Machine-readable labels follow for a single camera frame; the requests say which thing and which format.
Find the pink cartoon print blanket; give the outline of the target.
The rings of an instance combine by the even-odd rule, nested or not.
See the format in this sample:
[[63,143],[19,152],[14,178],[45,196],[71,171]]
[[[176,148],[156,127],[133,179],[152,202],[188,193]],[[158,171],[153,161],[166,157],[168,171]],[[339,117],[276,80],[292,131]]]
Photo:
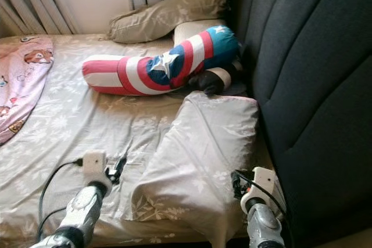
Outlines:
[[51,37],[0,44],[0,144],[19,133],[43,92],[54,63]]

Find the light grey floral pillow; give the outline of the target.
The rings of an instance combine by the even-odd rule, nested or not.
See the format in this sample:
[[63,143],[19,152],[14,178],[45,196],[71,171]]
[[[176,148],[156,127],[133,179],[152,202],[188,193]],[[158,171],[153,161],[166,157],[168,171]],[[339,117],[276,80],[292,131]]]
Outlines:
[[258,114],[248,97],[186,96],[133,187],[133,221],[183,222],[225,248],[244,226],[231,172],[249,166]]

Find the olive floral pillow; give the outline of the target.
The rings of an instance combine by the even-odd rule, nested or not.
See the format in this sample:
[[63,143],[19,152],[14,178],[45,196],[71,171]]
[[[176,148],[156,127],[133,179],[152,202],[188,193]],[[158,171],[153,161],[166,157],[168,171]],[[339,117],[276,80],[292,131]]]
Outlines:
[[107,38],[121,44],[149,42],[181,23],[217,19],[226,9],[227,0],[162,0],[112,18]]

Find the dark grey upholstered chair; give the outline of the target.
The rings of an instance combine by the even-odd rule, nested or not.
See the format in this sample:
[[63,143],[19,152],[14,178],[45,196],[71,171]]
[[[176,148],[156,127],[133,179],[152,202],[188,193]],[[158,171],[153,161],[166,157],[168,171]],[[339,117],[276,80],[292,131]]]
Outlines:
[[294,248],[372,232],[372,0],[228,0]]

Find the black and white plush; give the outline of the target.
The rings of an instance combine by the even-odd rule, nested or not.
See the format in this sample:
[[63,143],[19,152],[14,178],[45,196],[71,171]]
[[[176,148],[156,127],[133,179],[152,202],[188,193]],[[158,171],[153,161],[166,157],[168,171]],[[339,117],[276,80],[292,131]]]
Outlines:
[[244,68],[234,62],[204,70],[191,77],[188,85],[208,96],[246,96],[247,86],[242,80],[242,72]]

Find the plain white pillow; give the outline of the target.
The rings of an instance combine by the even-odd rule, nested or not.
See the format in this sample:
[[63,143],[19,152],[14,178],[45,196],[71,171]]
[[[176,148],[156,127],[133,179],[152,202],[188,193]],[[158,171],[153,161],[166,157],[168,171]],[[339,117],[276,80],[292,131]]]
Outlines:
[[183,43],[183,41],[188,40],[188,38],[191,36],[198,35],[199,33],[207,30],[207,28],[225,24],[225,20],[222,19],[199,20],[181,23],[173,30],[174,46]]

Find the bed with beige floral sheet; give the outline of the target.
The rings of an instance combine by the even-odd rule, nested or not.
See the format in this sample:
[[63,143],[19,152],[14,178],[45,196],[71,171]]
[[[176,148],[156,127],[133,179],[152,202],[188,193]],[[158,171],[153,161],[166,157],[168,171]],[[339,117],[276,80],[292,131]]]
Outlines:
[[91,245],[208,241],[183,222],[134,221],[131,211],[130,197],[146,159],[191,91],[101,94],[82,74],[83,62],[91,55],[158,55],[173,42],[122,45],[100,35],[56,35],[52,41],[54,63],[39,102],[19,133],[0,147],[0,248],[29,248],[45,216],[45,232],[59,226],[64,217],[59,208],[85,185],[82,169],[71,162],[88,150],[104,150],[111,165],[127,155],[120,183],[103,200]]

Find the red white blue bolster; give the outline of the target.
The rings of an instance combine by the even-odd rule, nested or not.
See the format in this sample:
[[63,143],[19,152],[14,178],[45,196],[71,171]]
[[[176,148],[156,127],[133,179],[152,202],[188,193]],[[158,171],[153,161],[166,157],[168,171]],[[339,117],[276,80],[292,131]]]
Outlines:
[[91,55],[83,60],[82,74],[95,91],[120,96],[165,94],[186,86],[204,71],[212,72],[228,88],[238,51],[233,31],[218,25],[156,56]]

